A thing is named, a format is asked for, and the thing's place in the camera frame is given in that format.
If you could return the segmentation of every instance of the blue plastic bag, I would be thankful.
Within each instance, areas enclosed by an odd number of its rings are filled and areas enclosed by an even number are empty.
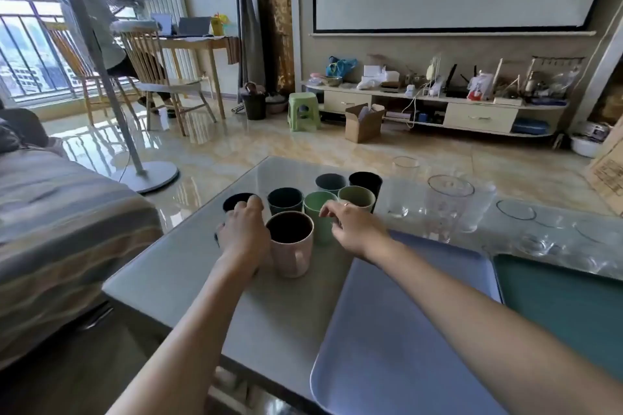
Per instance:
[[[329,58],[329,65],[326,67],[326,75],[344,77],[350,73],[356,65],[356,59],[340,59],[332,56]]]

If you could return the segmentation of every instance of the person's left hand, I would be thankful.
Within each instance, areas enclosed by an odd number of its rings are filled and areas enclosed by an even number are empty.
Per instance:
[[[270,232],[262,220],[262,200],[253,195],[227,212],[227,220],[216,230],[223,257],[234,260],[252,273],[270,249]]]

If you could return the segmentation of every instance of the light green cup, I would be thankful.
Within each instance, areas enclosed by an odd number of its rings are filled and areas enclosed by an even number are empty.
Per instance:
[[[376,197],[372,191],[359,186],[342,187],[342,189],[338,192],[338,198],[342,203],[350,202],[351,204],[361,207],[369,212],[372,211],[374,202],[376,202]]]
[[[333,240],[331,226],[333,218],[320,217],[320,209],[327,200],[337,201],[337,196],[331,192],[319,190],[307,194],[303,200],[303,210],[305,214],[313,221],[313,238],[316,243],[328,244]]]

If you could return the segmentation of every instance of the hand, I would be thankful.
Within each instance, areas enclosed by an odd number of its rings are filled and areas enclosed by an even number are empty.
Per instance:
[[[253,195],[227,212],[226,222],[216,230],[222,257],[233,260],[235,266],[244,266],[251,274],[270,249],[270,232],[264,226],[262,210],[262,200]]]
[[[379,248],[391,241],[383,222],[355,205],[329,200],[320,210],[320,216],[336,216],[341,227],[333,224],[331,231],[335,239],[351,253],[369,261],[375,262]]]

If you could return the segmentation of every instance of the white bowl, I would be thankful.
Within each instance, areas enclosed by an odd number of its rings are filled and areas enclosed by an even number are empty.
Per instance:
[[[571,149],[580,156],[595,158],[600,147],[601,143],[597,143],[596,141],[591,141],[587,138],[582,138],[581,136],[571,137]]]

